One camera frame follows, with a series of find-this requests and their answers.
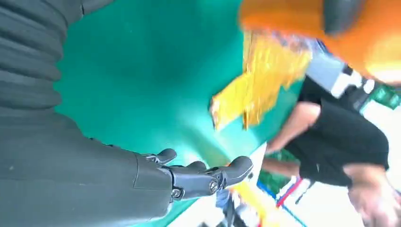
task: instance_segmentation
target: gray sleeve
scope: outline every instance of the gray sleeve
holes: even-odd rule
[[[0,1],[0,226],[126,226],[168,211],[171,177],[53,109],[69,25],[110,2]]]

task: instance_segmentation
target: screw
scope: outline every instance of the screw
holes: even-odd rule
[[[217,182],[212,180],[209,184],[209,189],[214,194],[217,191]]]
[[[179,189],[173,189],[173,191],[171,192],[171,196],[173,196],[174,198],[178,198],[181,195],[181,191]]]

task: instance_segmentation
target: black t-shirt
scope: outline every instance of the black t-shirt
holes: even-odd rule
[[[315,125],[285,147],[300,160],[302,178],[349,186],[351,180],[343,171],[346,164],[370,163],[388,169],[388,141],[375,125],[338,102],[305,96],[302,100],[322,107]]]

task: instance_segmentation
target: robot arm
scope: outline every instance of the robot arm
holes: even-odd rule
[[[173,201],[212,195],[252,168],[239,157],[207,170],[166,166],[171,149],[140,155],[85,138],[53,108],[68,26],[111,0],[0,3],[0,225],[127,226],[161,218]]]

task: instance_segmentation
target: person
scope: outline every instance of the person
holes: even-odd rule
[[[386,136],[343,101],[310,89],[316,86],[305,80],[298,103],[266,149],[271,154],[285,148],[300,164],[265,157],[263,170],[346,186],[368,226],[401,226],[401,197],[386,178]]]

